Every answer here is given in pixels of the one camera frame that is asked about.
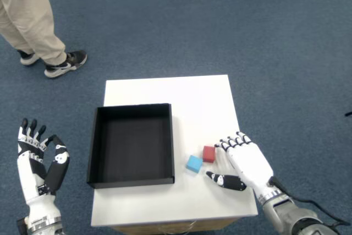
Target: red cube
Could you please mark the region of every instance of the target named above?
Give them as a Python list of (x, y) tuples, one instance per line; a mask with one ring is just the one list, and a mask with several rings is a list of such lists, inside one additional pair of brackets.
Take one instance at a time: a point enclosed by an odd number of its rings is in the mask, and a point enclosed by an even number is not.
[(204, 146), (203, 149), (203, 162), (211, 162), (215, 161), (215, 147)]

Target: small block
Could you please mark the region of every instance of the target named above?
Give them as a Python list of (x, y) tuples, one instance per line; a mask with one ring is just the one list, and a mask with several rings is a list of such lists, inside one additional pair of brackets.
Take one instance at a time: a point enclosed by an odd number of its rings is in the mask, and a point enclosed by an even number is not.
[(202, 167), (202, 164), (203, 164), (202, 159), (191, 155), (188, 159), (186, 167), (187, 167), (187, 169), (189, 169), (193, 172), (199, 173), (199, 170), (200, 170), (200, 167)]
[(204, 146), (203, 149), (203, 162), (211, 162), (215, 161), (215, 147)]

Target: black box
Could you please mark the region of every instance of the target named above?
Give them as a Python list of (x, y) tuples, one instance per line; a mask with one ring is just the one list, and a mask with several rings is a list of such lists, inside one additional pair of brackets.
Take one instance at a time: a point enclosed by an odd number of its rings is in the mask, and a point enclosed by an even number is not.
[(175, 182), (170, 104), (99, 107), (93, 127), (90, 186)]

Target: black sneaker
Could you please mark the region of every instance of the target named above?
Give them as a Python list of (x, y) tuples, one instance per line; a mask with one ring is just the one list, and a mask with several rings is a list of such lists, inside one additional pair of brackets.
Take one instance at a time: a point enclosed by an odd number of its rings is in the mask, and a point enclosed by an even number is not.
[(31, 65), (34, 64), (36, 61), (38, 61), (40, 58), (35, 54), (35, 53), (31, 53), (31, 54), (27, 54), (24, 51), (21, 50), (17, 50), (20, 55), (21, 55), (21, 64), (23, 65)]
[(85, 51), (68, 52), (66, 61), (59, 65), (46, 65), (44, 74), (46, 77), (55, 78), (68, 71), (80, 68), (87, 60)]

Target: white shoe sole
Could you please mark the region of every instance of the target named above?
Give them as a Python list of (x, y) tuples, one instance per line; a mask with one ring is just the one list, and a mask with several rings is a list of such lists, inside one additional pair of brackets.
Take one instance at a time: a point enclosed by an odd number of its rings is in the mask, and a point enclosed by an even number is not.
[(25, 66), (28, 66), (28, 65), (31, 65), (31, 64), (34, 64), (36, 61), (38, 61), (40, 58), (36, 55), (36, 54), (33, 54), (32, 58), (30, 59), (23, 59), (21, 58), (21, 64), (25, 65)]
[(74, 71), (77, 70), (78, 68), (80, 68), (87, 60), (87, 55), (86, 57), (83, 59), (83, 61), (80, 64), (75, 64), (74, 66), (67, 68), (67, 69), (58, 69), (55, 72), (49, 72), (47, 70), (44, 71), (44, 75), (48, 78), (55, 78), (55, 77), (59, 77), (60, 75), (63, 75), (69, 71)]

